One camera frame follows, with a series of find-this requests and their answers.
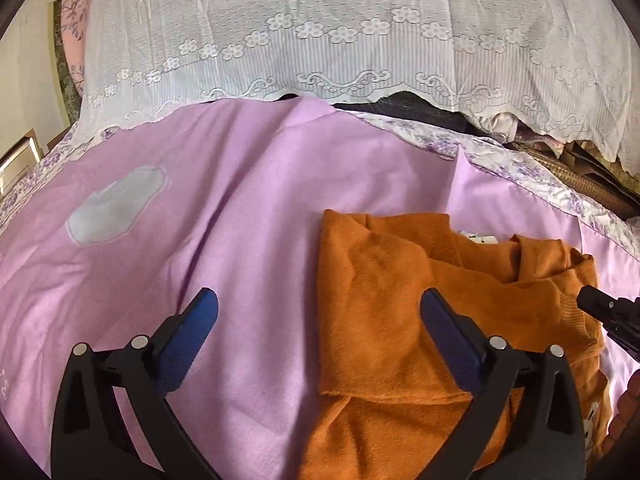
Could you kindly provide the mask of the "orange knit cat cardigan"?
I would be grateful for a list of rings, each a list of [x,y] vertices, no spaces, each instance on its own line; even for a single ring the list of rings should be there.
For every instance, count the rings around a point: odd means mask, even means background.
[[[434,290],[455,314],[513,348],[564,349],[589,458],[612,415],[601,325],[577,305],[597,284],[592,257],[562,240],[515,235],[481,245],[444,214],[324,213],[317,273],[320,415],[304,479],[413,479],[480,384],[482,361],[444,318],[423,321]]]

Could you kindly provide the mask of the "dark folded clothing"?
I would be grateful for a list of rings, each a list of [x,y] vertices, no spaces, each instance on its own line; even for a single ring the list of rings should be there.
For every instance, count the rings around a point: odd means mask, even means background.
[[[373,103],[336,103],[333,107],[350,112],[372,113],[390,118],[413,120],[422,124],[446,128],[455,132],[481,136],[463,114],[441,110],[420,96],[401,91]]]

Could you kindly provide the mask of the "brown woven mat stack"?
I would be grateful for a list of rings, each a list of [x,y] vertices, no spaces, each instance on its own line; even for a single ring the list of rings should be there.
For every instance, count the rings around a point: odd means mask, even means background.
[[[541,152],[523,143],[509,143],[508,147],[532,156],[536,162],[550,170],[569,188],[592,198],[621,219],[629,220],[638,217],[639,196],[626,191],[593,160],[578,156],[574,162],[567,165],[566,162],[552,156],[550,152]]]

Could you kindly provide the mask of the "floral purple white bedding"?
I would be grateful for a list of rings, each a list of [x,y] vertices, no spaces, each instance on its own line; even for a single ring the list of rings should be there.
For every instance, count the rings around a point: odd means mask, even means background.
[[[380,114],[355,112],[356,118],[388,131],[399,139],[446,159],[454,158],[457,151],[476,168],[508,180],[534,194],[564,214],[576,218],[594,232],[626,250],[631,257],[639,257],[639,221],[627,222],[600,205],[584,193],[579,193],[532,156],[510,151],[494,140],[454,132],[415,120],[391,118]],[[72,125],[63,140],[37,162],[29,176],[18,181],[9,195],[1,200],[1,229],[6,230],[11,220],[25,207],[32,196],[44,188],[69,162],[81,159],[89,150],[111,139],[119,128],[101,131],[92,139],[79,140],[78,125]]]

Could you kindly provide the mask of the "pink bed sheet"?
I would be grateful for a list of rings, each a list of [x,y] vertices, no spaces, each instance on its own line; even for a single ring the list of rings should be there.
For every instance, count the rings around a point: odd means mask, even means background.
[[[1,411],[41,467],[74,344],[120,348],[208,287],[220,315],[171,407],[224,478],[294,478],[317,409],[328,209],[565,240],[610,295],[639,292],[637,259],[574,214],[462,148],[442,157],[316,100],[188,106],[43,167],[1,237]]]

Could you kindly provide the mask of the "white lace cover cloth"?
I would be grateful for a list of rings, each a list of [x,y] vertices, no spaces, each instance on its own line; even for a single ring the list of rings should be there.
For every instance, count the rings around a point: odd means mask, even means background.
[[[611,0],[91,0],[78,132],[222,98],[408,91],[639,169],[639,46]]]

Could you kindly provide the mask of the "pink floral fabric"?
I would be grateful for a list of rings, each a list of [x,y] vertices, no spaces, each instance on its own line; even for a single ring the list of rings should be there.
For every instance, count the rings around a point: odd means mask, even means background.
[[[91,0],[61,0],[61,37],[66,63],[80,96],[85,84],[85,50]]]

